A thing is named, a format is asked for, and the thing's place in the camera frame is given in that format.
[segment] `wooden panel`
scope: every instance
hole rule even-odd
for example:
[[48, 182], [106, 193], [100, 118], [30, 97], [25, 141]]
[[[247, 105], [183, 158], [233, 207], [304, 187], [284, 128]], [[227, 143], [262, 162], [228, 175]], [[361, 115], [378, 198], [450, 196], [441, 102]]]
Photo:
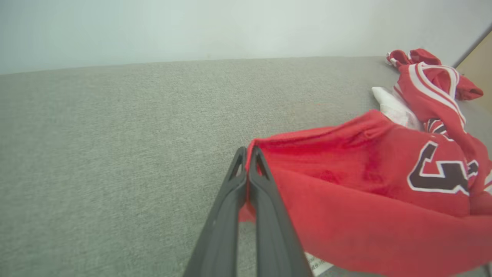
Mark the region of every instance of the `wooden panel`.
[[492, 32], [456, 69], [484, 91], [473, 101], [492, 113]]

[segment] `white cloth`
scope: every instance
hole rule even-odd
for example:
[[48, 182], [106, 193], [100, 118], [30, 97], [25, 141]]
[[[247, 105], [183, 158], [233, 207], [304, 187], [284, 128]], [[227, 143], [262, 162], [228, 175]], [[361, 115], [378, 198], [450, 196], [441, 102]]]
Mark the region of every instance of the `white cloth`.
[[422, 123], [407, 107], [405, 101], [395, 91], [390, 92], [383, 87], [372, 87], [372, 93], [379, 102], [379, 110], [391, 121], [409, 129], [422, 131]]

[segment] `red fabric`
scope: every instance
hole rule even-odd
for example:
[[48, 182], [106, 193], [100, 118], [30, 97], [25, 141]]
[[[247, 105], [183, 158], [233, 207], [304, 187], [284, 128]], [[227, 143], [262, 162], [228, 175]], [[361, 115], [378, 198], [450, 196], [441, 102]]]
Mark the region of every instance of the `red fabric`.
[[[459, 76], [425, 63], [399, 70], [394, 89], [427, 132], [370, 111], [338, 127], [255, 139], [249, 154], [254, 145], [262, 149], [305, 251], [321, 259], [412, 277], [483, 265], [492, 260], [492, 162], [463, 129], [466, 119], [453, 97]], [[435, 152], [424, 160], [431, 146]], [[445, 164], [462, 172], [438, 179], [454, 184], [461, 174], [465, 183], [436, 190], [412, 179], [440, 176]], [[247, 204], [240, 220], [254, 215]]]
[[[436, 56], [424, 49], [411, 50], [408, 55], [401, 50], [395, 50], [386, 55], [386, 60], [398, 69], [403, 65], [412, 65], [420, 62], [424, 62], [427, 65], [441, 65], [441, 61]], [[483, 96], [483, 94], [484, 92], [468, 78], [465, 76], [459, 78], [456, 87], [456, 99], [473, 100]]]

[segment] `clothing tag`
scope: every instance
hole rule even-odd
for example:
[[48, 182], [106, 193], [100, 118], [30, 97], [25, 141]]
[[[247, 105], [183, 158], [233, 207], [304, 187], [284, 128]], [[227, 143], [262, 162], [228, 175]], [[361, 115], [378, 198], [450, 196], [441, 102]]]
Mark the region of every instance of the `clothing tag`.
[[323, 272], [327, 271], [330, 267], [333, 265], [330, 263], [327, 263], [321, 259], [318, 259], [314, 257], [313, 255], [305, 252], [307, 261], [309, 262], [309, 266], [311, 267], [312, 274], [314, 276], [318, 276], [322, 274]]

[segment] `gray fabric surface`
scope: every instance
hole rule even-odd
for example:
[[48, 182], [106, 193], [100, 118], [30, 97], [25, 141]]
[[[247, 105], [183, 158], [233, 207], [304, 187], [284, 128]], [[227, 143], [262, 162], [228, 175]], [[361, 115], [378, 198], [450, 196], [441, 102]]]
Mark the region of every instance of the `gray fabric surface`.
[[[381, 57], [1, 75], [0, 276], [180, 276], [237, 147], [362, 115], [397, 78]], [[461, 107], [491, 147], [490, 116]], [[251, 223], [239, 250], [254, 276]]]

